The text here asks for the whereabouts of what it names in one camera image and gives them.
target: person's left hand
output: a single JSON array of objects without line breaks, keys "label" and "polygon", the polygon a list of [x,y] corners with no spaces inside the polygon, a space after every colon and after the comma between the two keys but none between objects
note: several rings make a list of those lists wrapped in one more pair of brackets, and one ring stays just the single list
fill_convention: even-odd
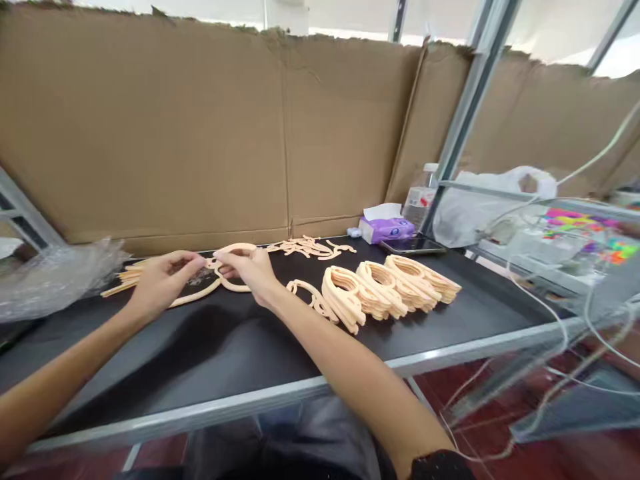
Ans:
[{"label": "person's left hand", "polygon": [[206,260],[197,253],[176,250],[149,260],[125,309],[146,322],[154,320],[180,295],[186,282]]}]

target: gray pants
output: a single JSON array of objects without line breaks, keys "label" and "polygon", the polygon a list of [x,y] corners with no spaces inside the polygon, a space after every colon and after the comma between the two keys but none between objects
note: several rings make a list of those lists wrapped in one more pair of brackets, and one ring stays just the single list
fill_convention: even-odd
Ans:
[{"label": "gray pants", "polygon": [[340,465],[361,479],[381,478],[368,428],[336,396],[194,432],[189,438],[185,478],[214,480],[241,467],[262,464],[268,452]]}]

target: hand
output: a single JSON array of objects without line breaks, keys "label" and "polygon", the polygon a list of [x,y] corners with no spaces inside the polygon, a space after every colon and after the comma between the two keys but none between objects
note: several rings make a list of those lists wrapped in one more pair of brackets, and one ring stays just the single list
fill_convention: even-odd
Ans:
[{"label": "hand", "polygon": [[146,322],[154,320],[180,295],[186,282],[206,264],[197,253],[177,250],[144,264],[140,282],[133,291],[126,310]]},{"label": "hand", "polygon": [[242,278],[262,307],[270,308],[271,294],[285,289],[273,274],[269,254],[264,249],[217,251],[213,256],[223,264],[218,272],[226,279]]}]

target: phone screen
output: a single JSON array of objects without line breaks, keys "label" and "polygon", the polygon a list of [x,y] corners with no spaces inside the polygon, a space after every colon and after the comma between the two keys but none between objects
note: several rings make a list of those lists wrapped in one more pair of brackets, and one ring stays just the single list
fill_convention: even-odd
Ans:
[{"label": "phone screen", "polygon": [[426,237],[416,237],[406,240],[384,240],[384,244],[392,250],[402,251],[446,251],[439,243]]}]

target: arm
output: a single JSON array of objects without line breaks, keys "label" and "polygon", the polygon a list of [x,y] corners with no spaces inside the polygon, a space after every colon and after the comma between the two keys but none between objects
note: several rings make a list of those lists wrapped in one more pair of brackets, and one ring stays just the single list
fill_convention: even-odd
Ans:
[{"label": "arm", "polygon": [[399,479],[409,477],[414,458],[454,449],[438,420],[380,358],[278,282],[266,251],[241,253],[216,252],[225,264],[220,272],[242,277],[258,304],[291,330],[334,392],[378,438]]},{"label": "arm", "polygon": [[120,312],[0,397],[0,474],[132,336],[171,304],[204,264],[200,255],[186,251],[151,260]]}]

